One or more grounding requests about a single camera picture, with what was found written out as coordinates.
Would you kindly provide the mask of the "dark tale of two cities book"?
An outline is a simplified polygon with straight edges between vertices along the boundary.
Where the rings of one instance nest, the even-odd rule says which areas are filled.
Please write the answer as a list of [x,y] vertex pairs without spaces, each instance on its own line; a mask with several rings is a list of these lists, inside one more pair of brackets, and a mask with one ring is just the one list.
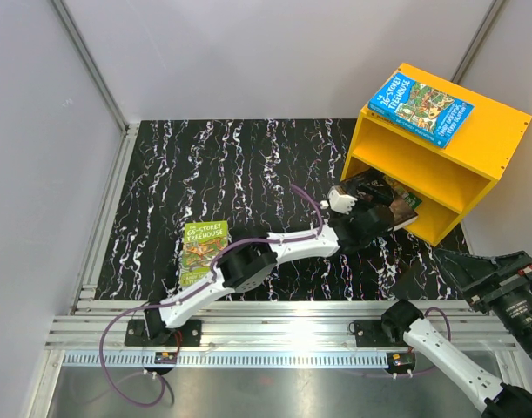
[[385,180],[384,175],[371,168],[343,180],[339,188],[352,199],[350,215],[369,215],[380,221],[389,231],[413,224],[419,214]]

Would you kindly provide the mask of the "green 104-storey treehouse book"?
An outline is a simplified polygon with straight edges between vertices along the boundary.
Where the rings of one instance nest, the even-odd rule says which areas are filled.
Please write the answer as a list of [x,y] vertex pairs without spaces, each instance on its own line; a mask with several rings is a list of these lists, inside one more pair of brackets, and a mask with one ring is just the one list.
[[405,185],[386,174],[383,178],[414,210],[421,205],[422,199]]

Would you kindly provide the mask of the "blue back-cover book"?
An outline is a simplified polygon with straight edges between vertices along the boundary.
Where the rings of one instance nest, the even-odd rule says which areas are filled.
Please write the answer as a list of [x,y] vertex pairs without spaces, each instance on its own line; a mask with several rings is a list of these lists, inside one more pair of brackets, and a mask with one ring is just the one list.
[[424,141],[440,149],[446,149],[447,145],[442,140],[430,138],[427,134],[420,133],[416,128],[410,128],[406,125],[400,124],[391,118],[387,118],[379,113],[376,113],[375,111],[368,110],[367,115],[376,123],[379,123],[387,128],[392,127],[396,133],[404,138],[414,138],[415,140]]

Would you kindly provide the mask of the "blue 26-storey treehouse book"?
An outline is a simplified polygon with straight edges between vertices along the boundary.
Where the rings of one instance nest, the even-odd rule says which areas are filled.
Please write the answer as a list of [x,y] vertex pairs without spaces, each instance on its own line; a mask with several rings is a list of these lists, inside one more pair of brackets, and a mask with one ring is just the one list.
[[445,91],[396,72],[367,107],[399,127],[444,149],[474,106]]

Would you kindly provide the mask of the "green 65-storey treehouse book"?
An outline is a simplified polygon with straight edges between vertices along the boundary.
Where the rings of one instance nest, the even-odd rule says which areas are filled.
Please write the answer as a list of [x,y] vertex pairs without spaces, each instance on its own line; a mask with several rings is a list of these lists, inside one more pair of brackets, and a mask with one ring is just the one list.
[[212,260],[228,243],[226,220],[187,223],[179,265],[180,288],[188,288],[204,277]]

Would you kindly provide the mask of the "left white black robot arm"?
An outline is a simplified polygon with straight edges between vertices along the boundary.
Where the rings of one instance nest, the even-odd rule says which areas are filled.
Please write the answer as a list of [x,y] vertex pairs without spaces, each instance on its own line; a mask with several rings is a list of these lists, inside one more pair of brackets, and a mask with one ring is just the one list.
[[144,335],[156,346],[169,343],[200,308],[232,293],[259,286],[277,266],[309,258],[353,253],[394,229],[390,209],[396,193],[380,180],[346,180],[327,195],[330,220],[291,233],[262,233],[229,244],[193,285],[144,310]]

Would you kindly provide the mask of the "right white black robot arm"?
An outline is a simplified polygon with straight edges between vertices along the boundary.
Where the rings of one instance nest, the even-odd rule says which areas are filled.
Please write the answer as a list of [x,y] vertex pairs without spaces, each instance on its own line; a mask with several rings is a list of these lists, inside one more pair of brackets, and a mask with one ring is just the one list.
[[[434,259],[468,305],[478,313],[494,314],[532,360],[532,257],[524,251],[485,257],[437,249]],[[412,302],[394,303],[381,316],[381,327],[385,342],[405,344],[425,356],[481,416],[532,417],[532,394],[527,389],[480,367]]]

